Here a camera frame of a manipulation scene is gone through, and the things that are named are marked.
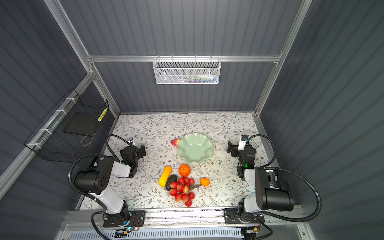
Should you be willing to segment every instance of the yellow squash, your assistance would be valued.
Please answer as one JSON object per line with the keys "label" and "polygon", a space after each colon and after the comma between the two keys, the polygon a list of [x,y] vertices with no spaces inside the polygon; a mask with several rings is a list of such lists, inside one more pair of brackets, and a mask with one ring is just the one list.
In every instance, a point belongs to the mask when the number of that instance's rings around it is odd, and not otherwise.
{"label": "yellow squash", "polygon": [[164,169],[163,175],[161,175],[161,178],[159,179],[160,186],[162,186],[162,187],[166,186],[168,177],[169,177],[171,172],[172,172],[172,168],[169,166],[166,166]]}

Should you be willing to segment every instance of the yellow marker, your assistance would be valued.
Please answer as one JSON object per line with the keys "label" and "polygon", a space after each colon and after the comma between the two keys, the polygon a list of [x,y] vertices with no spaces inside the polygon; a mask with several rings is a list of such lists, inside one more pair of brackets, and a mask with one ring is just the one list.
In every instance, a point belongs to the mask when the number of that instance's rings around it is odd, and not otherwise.
{"label": "yellow marker", "polygon": [[98,122],[101,122],[101,120],[103,119],[103,117],[105,116],[105,114],[107,113],[108,111],[108,108],[105,108],[103,113],[99,116],[99,118],[97,119]]}

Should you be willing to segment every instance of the bunch of red fruit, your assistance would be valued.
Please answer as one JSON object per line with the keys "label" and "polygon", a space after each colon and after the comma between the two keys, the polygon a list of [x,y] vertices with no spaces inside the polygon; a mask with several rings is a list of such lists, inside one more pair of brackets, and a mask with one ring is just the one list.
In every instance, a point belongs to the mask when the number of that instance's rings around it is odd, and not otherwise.
{"label": "bunch of red fruit", "polygon": [[187,177],[181,177],[178,182],[170,184],[172,189],[169,191],[169,195],[175,196],[176,202],[182,200],[187,207],[190,207],[192,205],[192,199],[195,198],[195,194],[189,192],[189,187],[193,184],[195,184],[193,178],[188,179]]}

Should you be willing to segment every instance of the basket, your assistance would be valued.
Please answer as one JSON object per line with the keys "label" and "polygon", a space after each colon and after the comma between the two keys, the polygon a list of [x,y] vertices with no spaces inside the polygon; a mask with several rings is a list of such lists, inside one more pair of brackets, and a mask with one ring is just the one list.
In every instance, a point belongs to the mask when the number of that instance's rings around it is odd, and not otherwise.
{"label": "basket", "polygon": [[221,62],[208,61],[153,61],[157,84],[217,84]]}
{"label": "basket", "polygon": [[108,111],[108,101],[81,95],[67,100],[68,104],[56,110],[46,127],[37,128],[24,142],[43,160],[74,162],[85,154],[100,151],[93,140],[99,138],[96,132]]}

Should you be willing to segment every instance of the black wire basket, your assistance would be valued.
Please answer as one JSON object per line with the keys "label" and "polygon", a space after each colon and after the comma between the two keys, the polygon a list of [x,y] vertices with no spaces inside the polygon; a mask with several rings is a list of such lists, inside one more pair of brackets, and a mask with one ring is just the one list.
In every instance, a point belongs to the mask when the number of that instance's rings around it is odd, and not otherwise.
{"label": "black wire basket", "polygon": [[76,94],[69,103],[54,113],[54,118],[41,122],[24,142],[43,160],[74,162],[95,151],[93,139],[108,111],[108,101]]}

